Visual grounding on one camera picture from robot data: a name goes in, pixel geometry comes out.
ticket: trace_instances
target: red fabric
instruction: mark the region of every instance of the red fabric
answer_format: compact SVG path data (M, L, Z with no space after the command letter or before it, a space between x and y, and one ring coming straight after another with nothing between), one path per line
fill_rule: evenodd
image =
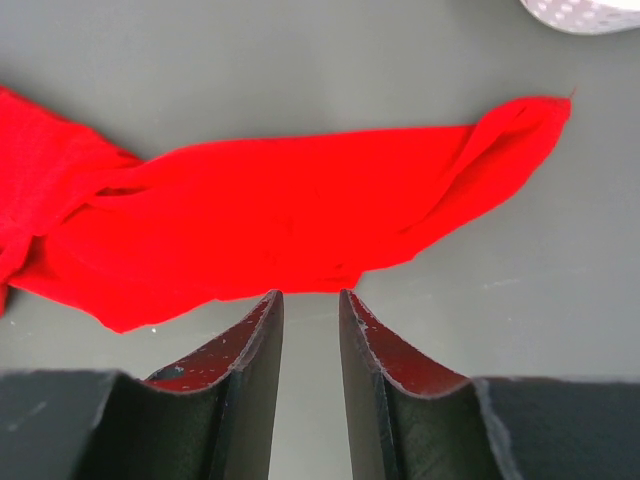
M352 288L511 197L569 113L568 99L523 98L472 126L209 143L143 163L0 88L0 297L22 288L126 332L213 299Z

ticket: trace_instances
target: wrinkled red cloth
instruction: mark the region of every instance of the wrinkled red cloth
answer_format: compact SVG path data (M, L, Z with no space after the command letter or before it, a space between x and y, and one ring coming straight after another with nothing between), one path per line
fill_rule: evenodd
M570 101L476 125L190 146L142 162L0 88L7 285L126 332L204 302L353 288L501 204L554 148Z

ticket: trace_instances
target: fabric fold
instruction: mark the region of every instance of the fabric fold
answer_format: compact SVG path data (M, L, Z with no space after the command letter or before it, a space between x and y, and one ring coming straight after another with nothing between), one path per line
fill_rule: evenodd
M522 98L476 125L142 162L0 89L0 294L23 288L126 332L210 300L353 288L515 194L569 114L568 99Z

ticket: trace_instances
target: red towel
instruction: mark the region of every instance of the red towel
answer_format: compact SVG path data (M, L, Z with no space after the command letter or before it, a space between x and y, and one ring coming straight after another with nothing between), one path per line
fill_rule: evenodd
M11 285L126 332L214 299L353 288L511 197L569 113L568 99L523 98L471 126L208 143L144 163L0 88L0 302Z

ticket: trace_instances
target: polka dot bowl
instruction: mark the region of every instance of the polka dot bowl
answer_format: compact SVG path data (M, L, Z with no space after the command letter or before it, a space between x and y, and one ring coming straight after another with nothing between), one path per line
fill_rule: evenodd
M640 27L640 0L520 0L545 25L576 35Z

